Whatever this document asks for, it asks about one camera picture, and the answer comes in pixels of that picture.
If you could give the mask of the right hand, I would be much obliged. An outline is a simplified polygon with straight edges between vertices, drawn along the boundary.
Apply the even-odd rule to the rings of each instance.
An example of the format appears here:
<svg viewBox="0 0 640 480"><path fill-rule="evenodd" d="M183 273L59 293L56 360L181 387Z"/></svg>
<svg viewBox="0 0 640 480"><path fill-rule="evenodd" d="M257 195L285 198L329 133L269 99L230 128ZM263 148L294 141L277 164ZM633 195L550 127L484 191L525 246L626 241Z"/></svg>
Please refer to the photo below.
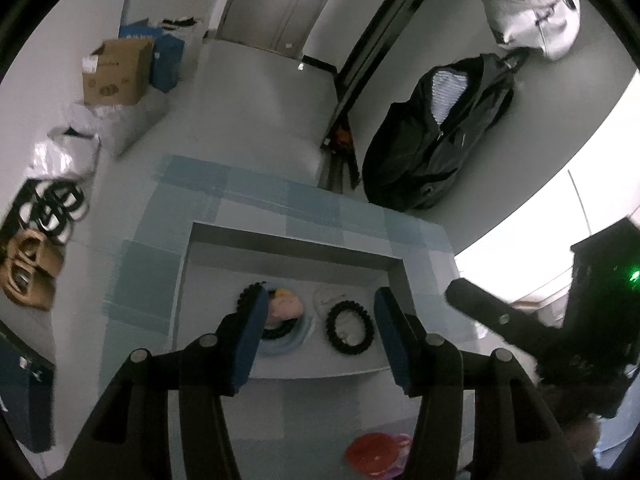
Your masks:
<svg viewBox="0 0 640 480"><path fill-rule="evenodd" d="M576 420L576 422L564 425L562 430L570 452L579 466L585 466L586 463L594 459L594 450L602 434L599 417L588 415Z"/></svg>

